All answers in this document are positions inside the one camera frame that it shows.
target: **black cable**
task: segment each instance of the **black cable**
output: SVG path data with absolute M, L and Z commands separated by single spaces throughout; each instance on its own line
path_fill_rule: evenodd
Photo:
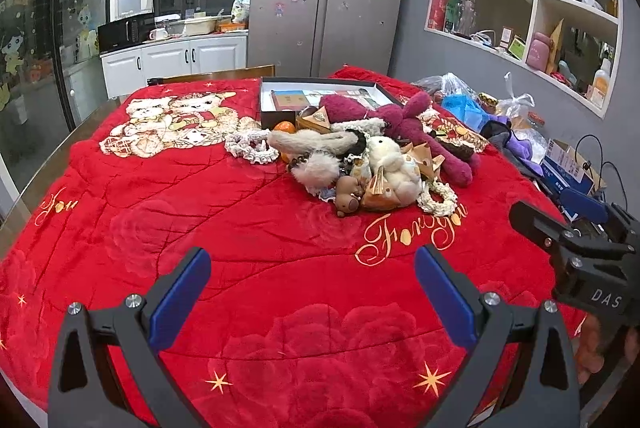
M 595 191 L 599 191 L 600 187 L 602 186 L 602 169 L 604 167 L 604 153 L 602 150 L 602 143 L 600 142 L 600 139 L 598 137 L 596 137 L 593 134 L 587 134 L 584 137 L 582 137 L 578 143 L 575 145 L 575 150 L 574 150 L 574 154 L 575 154 L 575 163 L 578 163 L 578 148 L 580 147 L 580 143 L 582 143 L 582 141 L 584 141 L 587 137 L 593 137 L 597 142 L 598 142 L 598 146 L 600 146 L 600 174 L 598 175 L 598 189 L 596 189 Z M 593 171 L 591 171 L 591 163 L 589 163 L 588 167 L 585 166 L 581 166 L 582 169 L 586 170 L 588 169 L 591 175 L 591 180 L 593 181 L 594 176 L 593 176 Z
M 620 187 L 622 188 L 622 195 L 625 198 L 625 211 L 627 211 L 628 208 L 628 200 L 626 199 L 626 191 L 625 191 L 625 185 L 622 182 L 622 177 L 620 176 L 620 172 L 618 171 L 618 168 L 616 167 L 616 165 L 614 163 L 612 163 L 611 161 L 607 161 L 605 163 L 602 164 L 602 167 L 606 166 L 607 164 L 610 164 L 611 167 L 616 170 L 616 175 L 618 176 L 618 180 L 620 181 Z

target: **white mug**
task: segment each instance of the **white mug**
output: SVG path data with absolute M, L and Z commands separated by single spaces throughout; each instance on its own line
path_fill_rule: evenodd
M 166 31 L 166 29 L 153 29 L 150 33 L 149 33 L 149 39 L 150 40 L 165 40 L 169 37 L 169 33 Z

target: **pink plush toy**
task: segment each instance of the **pink plush toy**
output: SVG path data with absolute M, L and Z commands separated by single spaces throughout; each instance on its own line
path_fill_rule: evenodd
M 325 95 L 320 100 L 320 106 L 326 109 L 329 121 L 332 123 L 358 121 L 379 117 L 387 123 L 385 135 L 392 139 L 409 140 L 414 145 L 427 143 L 433 156 L 443 155 L 445 162 L 442 170 L 447 173 L 450 182 L 466 188 L 473 180 L 471 166 L 449 153 L 433 137 L 422 130 L 422 122 L 417 118 L 431 106 L 431 97 L 426 92 L 418 92 L 403 107 L 397 104 L 387 104 L 377 110 L 369 110 L 356 100 L 341 95 Z M 470 163 L 477 166 L 478 156 L 474 154 Z

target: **white plush toy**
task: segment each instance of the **white plush toy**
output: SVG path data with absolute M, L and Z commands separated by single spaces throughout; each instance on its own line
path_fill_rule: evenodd
M 413 204 L 422 192 L 422 181 L 418 164 L 409 156 L 402 155 L 400 146 L 389 137 L 371 137 L 367 141 L 369 163 L 373 173 L 380 166 L 385 169 L 385 178 L 402 207 Z

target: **human hand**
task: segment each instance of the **human hand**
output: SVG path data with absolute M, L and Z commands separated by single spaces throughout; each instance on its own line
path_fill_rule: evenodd
M 602 370 L 604 358 L 598 353 L 601 339 L 600 321 L 593 315 L 588 315 L 582 323 L 580 331 L 580 346 L 575 353 L 575 363 L 578 369 L 578 382 L 584 384 L 591 374 Z M 640 352 L 640 337 L 637 329 L 629 329 L 625 340 L 625 358 L 632 364 Z

